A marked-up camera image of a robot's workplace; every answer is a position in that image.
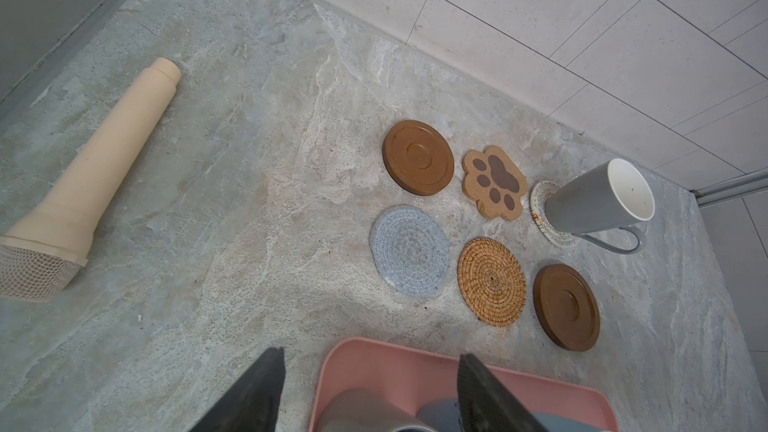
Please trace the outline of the multicolour woven rope coaster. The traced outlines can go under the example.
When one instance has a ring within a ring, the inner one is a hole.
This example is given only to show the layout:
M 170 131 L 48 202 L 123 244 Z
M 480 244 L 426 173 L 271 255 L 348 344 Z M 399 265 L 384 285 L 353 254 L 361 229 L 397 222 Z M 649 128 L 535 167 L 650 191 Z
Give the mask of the multicolour woven rope coaster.
M 560 248 L 574 248 L 580 238 L 576 235 L 556 230 L 546 217 L 546 201 L 559 189 L 552 181 L 542 180 L 536 183 L 529 194 L 529 206 L 532 218 L 539 231 L 553 245 Z

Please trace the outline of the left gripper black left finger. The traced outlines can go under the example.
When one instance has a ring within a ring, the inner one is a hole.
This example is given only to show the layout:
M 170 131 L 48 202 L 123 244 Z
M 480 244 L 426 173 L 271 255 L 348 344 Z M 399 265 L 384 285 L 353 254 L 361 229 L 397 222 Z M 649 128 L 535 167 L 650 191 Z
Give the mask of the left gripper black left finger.
M 274 431 L 284 381 L 284 349 L 270 347 L 191 431 Z

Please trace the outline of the brown wooden coaster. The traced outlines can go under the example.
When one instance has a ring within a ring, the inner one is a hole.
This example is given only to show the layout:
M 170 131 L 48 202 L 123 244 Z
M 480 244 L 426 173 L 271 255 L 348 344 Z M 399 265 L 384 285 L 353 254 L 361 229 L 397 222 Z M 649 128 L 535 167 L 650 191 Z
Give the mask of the brown wooden coaster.
M 445 138 L 417 120 L 396 123 L 382 145 L 390 177 L 404 190 L 420 196 L 442 191 L 452 180 L 455 161 Z
M 600 333 L 598 302 L 584 277 L 565 264 L 543 267 L 535 277 L 533 300 L 537 318 L 559 347 L 585 352 Z

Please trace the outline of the grey metal mug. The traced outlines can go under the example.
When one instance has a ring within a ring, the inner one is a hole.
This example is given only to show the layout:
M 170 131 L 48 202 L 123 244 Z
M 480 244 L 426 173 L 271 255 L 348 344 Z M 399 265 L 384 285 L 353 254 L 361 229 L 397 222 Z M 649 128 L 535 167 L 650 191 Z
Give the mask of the grey metal mug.
M 434 431 L 434 428 L 368 390 L 351 389 L 330 401 L 316 430 Z

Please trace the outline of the beige wooden rolling pin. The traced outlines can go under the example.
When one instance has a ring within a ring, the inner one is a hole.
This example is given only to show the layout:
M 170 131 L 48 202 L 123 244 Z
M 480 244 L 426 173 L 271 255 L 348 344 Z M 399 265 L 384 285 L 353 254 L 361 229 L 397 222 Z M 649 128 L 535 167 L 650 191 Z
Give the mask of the beige wooden rolling pin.
M 53 188 L 1 236 L 1 295 L 47 302 L 85 267 L 105 210 L 174 97 L 182 73 L 158 57 L 116 103 Z

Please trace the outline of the blue mug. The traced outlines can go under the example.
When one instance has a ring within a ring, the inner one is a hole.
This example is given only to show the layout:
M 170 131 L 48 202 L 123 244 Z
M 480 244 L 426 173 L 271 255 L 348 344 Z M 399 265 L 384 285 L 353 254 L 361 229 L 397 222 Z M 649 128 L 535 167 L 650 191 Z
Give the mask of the blue mug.
M 533 416 L 548 431 L 583 431 L 595 432 L 599 428 L 572 419 L 546 414 L 534 413 Z M 463 431 L 460 407 L 457 398 L 441 399 L 422 407 L 416 417 L 437 431 Z

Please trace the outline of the grey handled white mug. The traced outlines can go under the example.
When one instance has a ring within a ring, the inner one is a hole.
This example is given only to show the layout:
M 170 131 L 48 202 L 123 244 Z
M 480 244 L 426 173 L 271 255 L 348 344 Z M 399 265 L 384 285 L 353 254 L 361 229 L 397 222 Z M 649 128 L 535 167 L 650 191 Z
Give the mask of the grey handled white mug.
M 646 236 L 637 225 L 650 221 L 656 210 L 646 179 L 634 165 L 621 158 L 614 158 L 558 187 L 544 200 L 543 206 L 544 217 L 556 231 L 622 255 L 643 250 Z M 633 234 L 637 245 L 621 249 L 590 235 L 611 229 Z

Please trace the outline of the light blue woven coaster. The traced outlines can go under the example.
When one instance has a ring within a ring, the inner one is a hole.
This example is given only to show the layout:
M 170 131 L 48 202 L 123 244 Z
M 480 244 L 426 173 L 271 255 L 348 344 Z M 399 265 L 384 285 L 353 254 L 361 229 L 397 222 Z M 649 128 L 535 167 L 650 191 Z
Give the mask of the light blue woven coaster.
M 449 240 L 423 210 L 408 205 L 384 210 L 372 226 L 369 245 L 380 277 L 397 292 L 426 298 L 444 285 Z

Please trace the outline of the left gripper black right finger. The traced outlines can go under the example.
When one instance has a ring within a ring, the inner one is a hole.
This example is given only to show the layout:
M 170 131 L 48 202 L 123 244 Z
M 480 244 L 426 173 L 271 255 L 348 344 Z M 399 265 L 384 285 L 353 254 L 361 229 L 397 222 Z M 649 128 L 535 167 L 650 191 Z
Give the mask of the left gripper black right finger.
M 457 391 L 464 431 L 547 431 L 474 354 L 460 356 Z

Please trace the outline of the cork paw print coaster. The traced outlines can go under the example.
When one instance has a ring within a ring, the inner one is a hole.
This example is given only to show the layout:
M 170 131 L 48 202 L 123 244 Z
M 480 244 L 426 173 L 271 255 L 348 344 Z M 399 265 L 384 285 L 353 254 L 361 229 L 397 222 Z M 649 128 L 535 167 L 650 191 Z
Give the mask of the cork paw print coaster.
M 520 217 L 527 179 L 500 147 L 469 150 L 462 159 L 462 168 L 463 192 L 484 218 L 514 221 Z

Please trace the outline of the tan rattan coaster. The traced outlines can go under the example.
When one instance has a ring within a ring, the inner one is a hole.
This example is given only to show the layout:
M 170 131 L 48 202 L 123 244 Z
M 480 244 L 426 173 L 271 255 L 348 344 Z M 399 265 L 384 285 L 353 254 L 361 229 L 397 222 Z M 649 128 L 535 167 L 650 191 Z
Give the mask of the tan rattan coaster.
M 482 322 L 508 327 L 521 316 L 527 283 L 516 256 L 502 243 L 478 237 L 466 243 L 457 266 L 462 297 Z

